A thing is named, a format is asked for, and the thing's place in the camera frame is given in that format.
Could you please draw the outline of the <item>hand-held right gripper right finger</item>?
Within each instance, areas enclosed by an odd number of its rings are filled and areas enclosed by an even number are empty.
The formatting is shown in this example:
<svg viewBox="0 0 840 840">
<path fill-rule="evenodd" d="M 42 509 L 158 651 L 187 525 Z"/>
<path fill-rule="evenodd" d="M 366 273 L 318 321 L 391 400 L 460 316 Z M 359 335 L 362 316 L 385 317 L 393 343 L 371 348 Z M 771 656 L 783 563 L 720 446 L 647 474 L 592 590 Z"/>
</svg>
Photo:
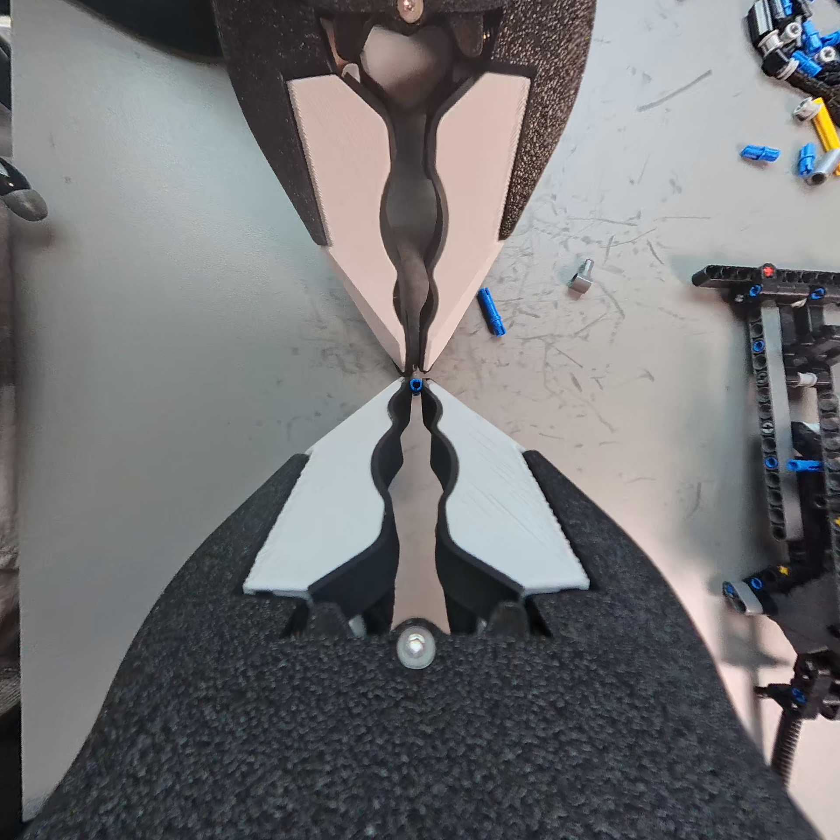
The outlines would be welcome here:
<svg viewBox="0 0 840 840">
<path fill-rule="evenodd" d="M 446 594 L 549 594 L 590 580 L 524 448 L 439 384 L 421 391 L 442 488 L 436 566 Z"/>
</svg>

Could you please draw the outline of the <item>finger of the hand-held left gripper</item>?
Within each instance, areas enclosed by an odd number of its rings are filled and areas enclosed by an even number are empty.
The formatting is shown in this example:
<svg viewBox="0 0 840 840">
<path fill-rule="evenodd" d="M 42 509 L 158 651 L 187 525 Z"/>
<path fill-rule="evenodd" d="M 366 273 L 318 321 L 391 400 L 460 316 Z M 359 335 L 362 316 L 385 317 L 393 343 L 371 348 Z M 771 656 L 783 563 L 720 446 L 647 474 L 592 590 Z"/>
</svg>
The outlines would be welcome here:
<svg viewBox="0 0 840 840">
<path fill-rule="evenodd" d="M 502 216 L 530 86 L 525 76 L 484 72 L 460 85 L 430 123 L 427 171 L 439 204 L 439 228 L 428 258 L 423 371 L 444 350 L 501 251 Z"/>
<path fill-rule="evenodd" d="M 401 260 L 385 218 L 395 136 L 382 100 L 352 76 L 289 80 L 287 90 L 327 244 L 360 314 L 401 371 L 417 367 Z"/>
</svg>

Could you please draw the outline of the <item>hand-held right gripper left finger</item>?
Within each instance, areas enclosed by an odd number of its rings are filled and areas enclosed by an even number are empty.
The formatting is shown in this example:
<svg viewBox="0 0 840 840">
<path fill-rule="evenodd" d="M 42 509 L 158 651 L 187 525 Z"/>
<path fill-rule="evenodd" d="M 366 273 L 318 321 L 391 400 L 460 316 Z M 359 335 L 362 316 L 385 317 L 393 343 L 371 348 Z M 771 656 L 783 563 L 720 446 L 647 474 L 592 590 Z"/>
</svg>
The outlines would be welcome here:
<svg viewBox="0 0 840 840">
<path fill-rule="evenodd" d="M 393 590 L 399 542 L 390 485 L 410 416 L 410 385 L 394 381 L 310 447 L 244 593 L 382 598 Z"/>
</svg>

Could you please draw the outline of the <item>pile of blue black pins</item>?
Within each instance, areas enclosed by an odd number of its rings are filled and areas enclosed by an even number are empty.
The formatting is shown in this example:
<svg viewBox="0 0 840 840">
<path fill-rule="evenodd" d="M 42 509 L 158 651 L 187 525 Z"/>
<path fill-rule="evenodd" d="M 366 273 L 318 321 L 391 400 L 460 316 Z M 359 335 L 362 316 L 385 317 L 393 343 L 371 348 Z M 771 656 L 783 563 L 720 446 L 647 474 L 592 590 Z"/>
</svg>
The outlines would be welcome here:
<svg viewBox="0 0 840 840">
<path fill-rule="evenodd" d="M 792 118 L 810 124 L 819 144 L 797 154 L 796 173 L 818 186 L 839 175 L 839 32 L 823 34 L 813 2 L 751 2 L 744 18 L 762 73 L 803 93 Z"/>
</svg>

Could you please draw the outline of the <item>grey toy brick chassis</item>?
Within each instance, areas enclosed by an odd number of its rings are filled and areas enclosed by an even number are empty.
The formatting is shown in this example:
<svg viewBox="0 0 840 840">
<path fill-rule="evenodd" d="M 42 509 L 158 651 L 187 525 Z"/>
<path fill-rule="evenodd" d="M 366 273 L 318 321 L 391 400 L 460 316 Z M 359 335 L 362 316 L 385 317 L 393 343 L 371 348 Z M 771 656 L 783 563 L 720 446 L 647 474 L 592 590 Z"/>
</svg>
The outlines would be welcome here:
<svg viewBox="0 0 840 840">
<path fill-rule="evenodd" d="M 768 523 L 780 560 L 721 584 L 738 613 L 774 621 L 796 658 L 786 684 L 753 689 L 781 708 L 770 766 L 788 784 L 805 721 L 839 708 L 838 272 L 708 265 L 691 279 L 743 315 Z"/>
</svg>

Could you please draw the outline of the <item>grey desk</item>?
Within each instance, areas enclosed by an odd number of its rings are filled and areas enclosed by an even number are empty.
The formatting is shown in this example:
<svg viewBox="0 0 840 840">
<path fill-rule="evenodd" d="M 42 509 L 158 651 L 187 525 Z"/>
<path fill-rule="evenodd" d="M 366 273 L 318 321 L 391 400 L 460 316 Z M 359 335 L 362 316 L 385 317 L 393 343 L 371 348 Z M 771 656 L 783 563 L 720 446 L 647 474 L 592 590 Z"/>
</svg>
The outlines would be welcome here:
<svg viewBox="0 0 840 840">
<path fill-rule="evenodd" d="M 724 606 L 761 566 L 743 326 L 708 263 L 836 270 L 838 184 L 791 171 L 796 96 L 749 2 L 598 2 L 562 141 L 433 371 L 543 452 L 675 587 L 749 734 L 793 654 Z M 251 136 L 224 68 L 69 2 L 16 2 L 24 813 L 75 759 L 146 613 L 288 457 L 394 377 Z M 594 261 L 593 285 L 570 290 Z"/>
</svg>

